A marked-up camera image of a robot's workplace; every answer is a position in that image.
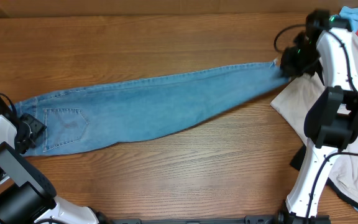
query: white cloth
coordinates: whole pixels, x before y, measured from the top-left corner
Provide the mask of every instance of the white cloth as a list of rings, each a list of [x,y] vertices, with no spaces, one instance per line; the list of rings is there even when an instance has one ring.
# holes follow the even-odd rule
[[[352,50],[358,74],[358,37],[355,34],[352,38]],[[303,132],[305,116],[324,89],[318,75],[313,77],[303,75],[293,80],[271,102],[273,108],[288,121],[305,144],[306,136]],[[348,145],[347,150],[358,153],[358,138]],[[358,203],[358,157],[340,156],[329,178],[344,195]]]

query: jeans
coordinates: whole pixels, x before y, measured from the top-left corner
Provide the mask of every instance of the jeans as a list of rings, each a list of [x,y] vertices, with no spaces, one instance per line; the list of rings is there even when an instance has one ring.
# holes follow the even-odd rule
[[[286,84],[274,62],[62,90],[16,104],[47,129],[26,156],[87,152],[156,139]]]

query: black cable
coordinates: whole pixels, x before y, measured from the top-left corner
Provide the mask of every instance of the black cable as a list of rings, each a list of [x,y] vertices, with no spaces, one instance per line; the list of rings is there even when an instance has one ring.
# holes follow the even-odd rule
[[[14,116],[17,116],[17,111],[16,111],[16,107],[15,107],[15,104],[13,104],[13,102],[11,101],[11,99],[9,99],[9,97],[7,97],[7,95],[3,94],[3,93],[0,93],[0,96],[3,96],[5,97],[8,102],[11,104],[11,108],[12,108],[12,112],[13,112],[13,115]]]
[[[52,218],[45,218],[42,220],[39,220],[37,222],[35,222],[34,224],[41,224],[41,223],[49,223],[49,224],[67,224],[65,222],[59,221],[59,220],[54,220]]]
[[[297,27],[304,27],[304,26],[306,26],[306,25],[304,25],[304,24],[295,24],[295,25],[292,25],[292,26],[289,26],[289,27],[286,27],[286,28],[282,29],[282,30],[276,35],[276,37],[274,38],[274,43],[273,43],[274,49],[275,49],[278,53],[281,53],[281,54],[284,53],[284,51],[279,50],[279,49],[277,48],[277,40],[278,40],[278,38],[279,38],[284,32],[286,32],[287,30],[294,29],[294,28],[297,28]]]

